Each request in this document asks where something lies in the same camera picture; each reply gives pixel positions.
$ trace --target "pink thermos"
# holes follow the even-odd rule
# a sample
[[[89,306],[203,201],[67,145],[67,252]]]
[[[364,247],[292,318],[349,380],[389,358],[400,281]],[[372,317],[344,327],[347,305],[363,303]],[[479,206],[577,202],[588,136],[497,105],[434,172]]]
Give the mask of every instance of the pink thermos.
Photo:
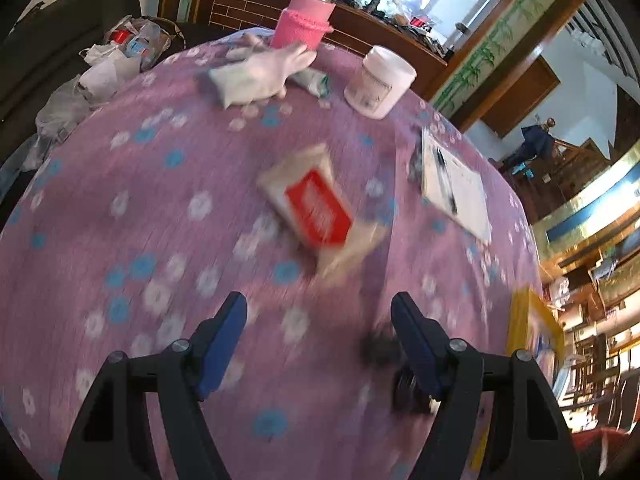
[[[334,7],[335,0],[291,0],[280,15],[271,46],[304,41],[310,50],[317,50],[322,37],[333,31],[328,19]]]

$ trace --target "screw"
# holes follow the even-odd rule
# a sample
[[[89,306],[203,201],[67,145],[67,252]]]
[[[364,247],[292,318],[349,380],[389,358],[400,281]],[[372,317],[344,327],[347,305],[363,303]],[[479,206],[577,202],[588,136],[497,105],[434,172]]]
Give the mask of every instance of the screw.
[[[452,339],[449,341],[449,348],[454,352],[464,352],[466,350],[466,341],[463,339]]]
[[[184,352],[189,349],[189,342],[186,339],[178,339],[171,343],[171,350],[174,352]]]
[[[107,361],[110,363],[119,363],[124,359],[124,352],[121,350],[116,350],[115,352],[111,352],[107,357]]]
[[[523,348],[521,348],[520,350],[516,350],[516,357],[520,360],[520,361],[531,361],[532,359],[532,355],[531,352],[529,352],[528,350],[525,350]]]

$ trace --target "blue gripper pad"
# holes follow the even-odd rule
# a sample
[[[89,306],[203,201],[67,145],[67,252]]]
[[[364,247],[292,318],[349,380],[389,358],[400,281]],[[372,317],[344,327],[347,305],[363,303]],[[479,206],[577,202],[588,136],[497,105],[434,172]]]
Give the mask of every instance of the blue gripper pad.
[[[430,346],[427,332],[435,332],[448,339],[444,330],[437,321],[425,318],[406,292],[399,292],[391,301],[391,321],[420,389],[434,399],[442,399],[445,387],[440,377],[440,363],[446,357],[438,355],[442,349]],[[435,343],[440,342],[441,338],[437,339]]]
[[[220,387],[246,323],[246,300],[242,295],[234,302],[228,313],[222,312],[223,309],[224,305],[216,317],[225,314],[226,316],[223,317],[203,358],[202,378],[196,388],[200,400],[205,400],[211,392],[215,392]]]

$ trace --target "red label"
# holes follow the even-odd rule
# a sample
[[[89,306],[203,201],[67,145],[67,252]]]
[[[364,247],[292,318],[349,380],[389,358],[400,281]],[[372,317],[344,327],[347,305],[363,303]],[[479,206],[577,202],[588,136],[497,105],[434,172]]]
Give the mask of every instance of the red label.
[[[344,244],[353,221],[317,170],[287,187],[285,194],[313,246]]]

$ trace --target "brown cabinet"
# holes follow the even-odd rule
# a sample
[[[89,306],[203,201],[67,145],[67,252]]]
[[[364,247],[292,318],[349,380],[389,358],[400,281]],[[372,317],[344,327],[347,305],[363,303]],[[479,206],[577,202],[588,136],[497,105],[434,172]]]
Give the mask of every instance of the brown cabinet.
[[[503,138],[559,84],[558,76],[543,57],[539,56],[484,114],[482,120]]]

